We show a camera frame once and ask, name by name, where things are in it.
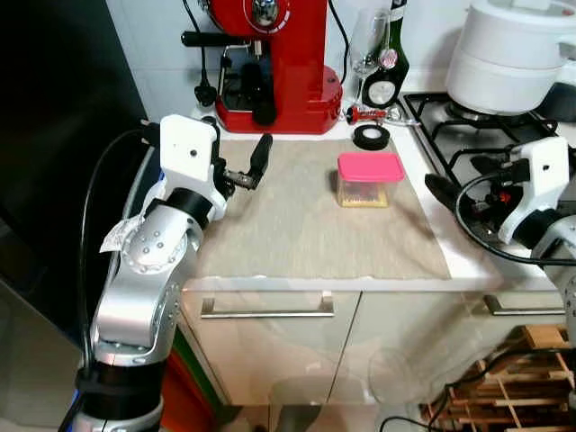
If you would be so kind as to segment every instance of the power cord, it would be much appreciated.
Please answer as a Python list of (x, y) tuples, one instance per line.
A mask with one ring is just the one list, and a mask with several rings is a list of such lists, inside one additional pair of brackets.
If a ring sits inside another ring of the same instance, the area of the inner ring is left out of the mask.
[(478, 237), (470, 229), (470, 227), (468, 226), (468, 224), (464, 220), (464, 217), (461, 213), (462, 204), (463, 204), (463, 201), (467, 198), (467, 193), (473, 187), (475, 187), (476, 185), (478, 185), (482, 182), (486, 182), (486, 181), (494, 180), (494, 179), (503, 180), (503, 179), (506, 179), (510, 174), (512, 174), (512, 173), (508, 170), (495, 171), (493, 173), (489, 173), (489, 174), (477, 177), (477, 178), (473, 179), (471, 182), (465, 184), (464, 187), (462, 188), (462, 191), (460, 191), (460, 193), (458, 194), (458, 197), (456, 198), (456, 204), (454, 206), (454, 214), (455, 214), (456, 220), (458, 221), (458, 224), (462, 227), (462, 229), (466, 232), (466, 234), (468, 234), (468, 237), (470, 237), (475, 243), (477, 243), (478, 245), (480, 245), (484, 249), (488, 250), (492, 254), (496, 255), (497, 257), (504, 258), (504, 259), (507, 259), (509, 261), (514, 261), (516, 263), (530, 264), (530, 265), (535, 265), (535, 266), (568, 266), (568, 267), (576, 266), (576, 260), (573, 260), (573, 259), (525, 258), (523, 256), (509, 254), (509, 253), (504, 252), (503, 250), (498, 249), (498, 248), (494, 247), (493, 245), (487, 243), (486, 241), (484, 241), (483, 239)]
[(417, 426), (421, 426), (423, 428), (426, 428), (428, 432), (442, 431), (443, 430), (442, 428), (434, 427), (434, 423), (437, 421), (438, 417), (440, 417), (440, 414), (442, 414), (442, 411), (444, 411), (444, 409), (446, 408), (446, 405), (448, 403), (448, 396), (450, 394), (449, 393), (450, 389), (456, 389), (463, 384), (474, 383), (476, 381), (481, 380), (487, 373), (489, 373), (502, 360), (504, 360), (508, 357), (527, 356), (527, 355), (539, 356), (542, 354), (570, 354), (571, 352), (572, 352), (571, 348), (538, 348), (538, 349), (514, 349), (514, 350), (507, 351), (505, 353), (502, 353), (502, 354), (496, 356), (491, 362), (488, 363), (488, 365), (484, 368), (483, 371), (477, 373), (476, 375), (464, 377), (458, 381), (454, 381), (454, 382), (450, 382), (450, 383), (445, 384), (444, 390), (443, 390), (443, 393), (442, 393), (442, 396), (440, 399), (440, 403), (438, 404), (438, 408), (436, 409), (436, 412), (434, 413), (434, 415), (432, 416), (432, 418), (430, 419), (430, 421), (428, 422), (427, 425), (424, 423), (420, 423), (416, 420), (413, 420), (412, 418), (393, 416), (393, 417), (386, 418), (382, 422), (382, 424), (380, 425), (380, 432), (383, 432), (386, 424), (389, 423), (390, 421), (393, 421), (393, 420), (407, 421), (413, 425), (417, 425)]
[(334, 15), (334, 19), (336, 20), (336, 24), (337, 24), (338, 28), (340, 29), (340, 32), (342, 33), (342, 39), (344, 39), (344, 65), (343, 65), (343, 71), (342, 71), (342, 79), (340, 79), (340, 84), (342, 85), (342, 84), (344, 84), (344, 81), (346, 80), (346, 75), (347, 75), (348, 51), (350, 50), (350, 42), (348, 42), (348, 36), (346, 35), (346, 30), (344, 30), (344, 26), (342, 25), (342, 22), (340, 21), (340, 18), (338, 17), (338, 14), (336, 12), (336, 8), (334, 7), (332, 0), (328, 0), (328, 5), (330, 6), (330, 11), (332, 12), (332, 15)]
[[(89, 217), (92, 213), (92, 205), (94, 200), (95, 185), (102, 169), (102, 164), (110, 151), (116, 147), (118, 143), (125, 138), (139, 134), (141, 130), (127, 130), (121, 133), (118, 137), (113, 139), (108, 146), (103, 150), (102, 154), (96, 161), (90, 182), (86, 189), (84, 197), (84, 205), (82, 207), (82, 219), (80, 222), (80, 241), (78, 243), (78, 260), (77, 260), (77, 275), (76, 275), (76, 308), (78, 314), (78, 321), (80, 325), (80, 338), (82, 343), (82, 375), (87, 379), (92, 371), (94, 362), (94, 353), (92, 351), (92, 342), (90, 340), (90, 319), (88, 318), (88, 310), (86, 304), (86, 258), (87, 258), (87, 241), (89, 234)], [(68, 432), (68, 428), (72, 424), (75, 415), (82, 408), (84, 401), (84, 394), (79, 392), (62, 420), (58, 432)]]
[[(389, 423), (391, 421), (394, 420), (402, 420), (402, 421), (406, 421), (408, 423), (411, 423), (412, 425), (416, 425), (416, 426), (420, 426), (422, 428), (428, 428), (428, 425), (426, 423), (420, 423), (419, 421), (416, 421), (412, 418), (408, 418), (408, 417), (403, 417), (403, 416), (392, 416), (392, 417), (388, 417), (386, 418), (382, 424), (380, 425), (380, 432), (384, 431), (384, 428), (386, 427), (386, 423)], [(444, 429), (441, 429), (439, 427), (432, 427), (430, 430), (432, 430), (433, 432), (446, 432)]]
[[(198, 22), (196, 22), (194, 15), (190, 10), (190, 5), (188, 5), (188, 1), (182, 0), (182, 3), (184, 4), (184, 9), (186, 10), (186, 13), (190, 17), (190, 21), (192, 22), (192, 26), (196, 30), (196, 33), (198, 33), (198, 36), (202, 35), (202, 32), (200, 31), (200, 26), (198, 25)], [(206, 48), (203, 45), (201, 45), (200, 50), (202, 53), (202, 77), (200, 79), (200, 84), (194, 88), (194, 94), (196, 95), (196, 99), (200, 104), (202, 104), (203, 106), (210, 106), (214, 103), (214, 101), (216, 101), (216, 96), (218, 95), (218, 92), (214, 87), (210, 85), (210, 82), (208, 81), (208, 72), (206, 72)]]

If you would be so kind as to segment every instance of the red espresso machine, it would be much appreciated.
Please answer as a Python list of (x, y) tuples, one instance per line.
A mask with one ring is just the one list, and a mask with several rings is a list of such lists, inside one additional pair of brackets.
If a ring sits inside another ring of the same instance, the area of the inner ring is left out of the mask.
[[(324, 66), (326, 0), (201, 5), (228, 35), (200, 35), (203, 46), (225, 47), (216, 111), (228, 131), (320, 134), (334, 126), (342, 86)], [(197, 39), (183, 34), (186, 46), (199, 46)]]

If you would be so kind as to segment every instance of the beige cloth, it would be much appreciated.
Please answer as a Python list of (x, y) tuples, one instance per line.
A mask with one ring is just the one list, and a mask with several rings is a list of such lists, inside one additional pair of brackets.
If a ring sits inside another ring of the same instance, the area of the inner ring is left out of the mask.
[[(220, 153), (230, 169), (246, 172), (255, 144), (222, 142)], [(338, 205), (338, 155), (355, 150), (350, 140), (275, 141), (258, 189), (237, 189), (224, 219), (206, 230), (197, 276), (447, 279), (408, 179), (387, 209)]]

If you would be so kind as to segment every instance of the champagne glass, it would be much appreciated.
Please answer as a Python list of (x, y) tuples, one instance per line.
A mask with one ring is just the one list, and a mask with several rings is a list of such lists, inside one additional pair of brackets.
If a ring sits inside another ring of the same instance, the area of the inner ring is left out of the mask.
[(354, 105), (362, 106), (365, 79), (379, 66), (383, 39), (387, 34), (389, 12), (382, 7), (364, 8), (358, 18), (350, 41), (350, 68), (360, 79)]

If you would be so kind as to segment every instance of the white countertop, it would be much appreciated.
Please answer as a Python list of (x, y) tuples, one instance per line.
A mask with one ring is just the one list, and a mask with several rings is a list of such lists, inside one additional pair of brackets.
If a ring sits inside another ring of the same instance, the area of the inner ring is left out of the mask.
[[(194, 281), (194, 289), (254, 289), (256, 279), (265, 279), (270, 289), (278, 290), (363, 290), (363, 291), (495, 291), (555, 290), (542, 270), (535, 265), (512, 263), (492, 256), (474, 245), (457, 226), (453, 214), (440, 204), (424, 183), (426, 173), (434, 172), (413, 131), (409, 128), (386, 125), (412, 183), (429, 225), (444, 254), (451, 278), (449, 280), (375, 280), (364, 277), (356, 280), (274, 279), (265, 276), (249, 278), (205, 277)], [(323, 135), (274, 135), (275, 140), (343, 140), (351, 137), (353, 126), (340, 121)], [(576, 125), (562, 124), (559, 133), (576, 145)], [(259, 134), (236, 134), (222, 131), (222, 140), (254, 140)], [(516, 246), (508, 251), (528, 256), (526, 249)]]

